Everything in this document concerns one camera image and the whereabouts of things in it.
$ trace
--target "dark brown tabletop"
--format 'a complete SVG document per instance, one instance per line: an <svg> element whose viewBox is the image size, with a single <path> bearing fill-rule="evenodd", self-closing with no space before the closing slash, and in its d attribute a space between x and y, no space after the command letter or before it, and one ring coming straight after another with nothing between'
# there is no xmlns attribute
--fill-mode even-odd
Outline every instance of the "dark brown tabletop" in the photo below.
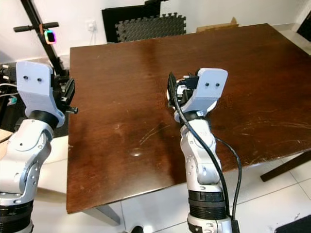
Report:
<svg viewBox="0 0 311 233"><path fill-rule="evenodd" d="M311 148L311 58L267 24L72 48L69 213L186 181L167 79L200 67L229 72L209 119L243 166ZM217 153L224 171L237 167Z"/></svg>

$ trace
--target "table leg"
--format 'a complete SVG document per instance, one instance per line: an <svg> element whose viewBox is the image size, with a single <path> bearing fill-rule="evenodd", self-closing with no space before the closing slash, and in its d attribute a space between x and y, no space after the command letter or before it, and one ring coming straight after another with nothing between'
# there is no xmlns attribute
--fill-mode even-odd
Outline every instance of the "table leg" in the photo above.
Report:
<svg viewBox="0 0 311 233"><path fill-rule="evenodd" d="M111 226L120 225L120 217L109 205L102 205L92 209L83 210L83 212L100 221L106 222Z"/></svg>
<svg viewBox="0 0 311 233"><path fill-rule="evenodd" d="M293 158L292 160L278 166L277 168L261 175L261 179L262 181L266 182L280 174L283 174L295 167L298 167L299 165L302 165L308 161L311 160L311 150L310 151L307 151L307 152L304 152L303 154Z"/></svg>

